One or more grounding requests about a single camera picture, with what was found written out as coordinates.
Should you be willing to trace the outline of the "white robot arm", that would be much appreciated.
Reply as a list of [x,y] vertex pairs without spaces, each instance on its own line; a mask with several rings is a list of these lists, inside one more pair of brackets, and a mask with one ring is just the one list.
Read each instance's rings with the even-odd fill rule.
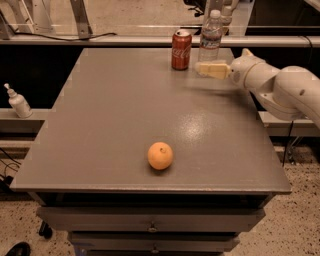
[[320,79],[308,69],[278,69],[244,48],[230,64],[224,60],[197,62],[195,70],[216,79],[229,78],[239,88],[251,92],[278,119],[294,121],[307,117],[320,128]]

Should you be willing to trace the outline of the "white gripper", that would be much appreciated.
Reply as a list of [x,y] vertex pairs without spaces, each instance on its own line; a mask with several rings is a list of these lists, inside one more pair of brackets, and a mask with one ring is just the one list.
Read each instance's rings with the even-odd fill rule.
[[266,62],[256,56],[247,48],[242,49],[242,55],[234,59],[231,68],[226,63],[197,62],[195,70],[204,76],[216,79],[226,79],[230,74],[231,81],[244,89],[253,90],[260,87],[266,77],[263,68]]

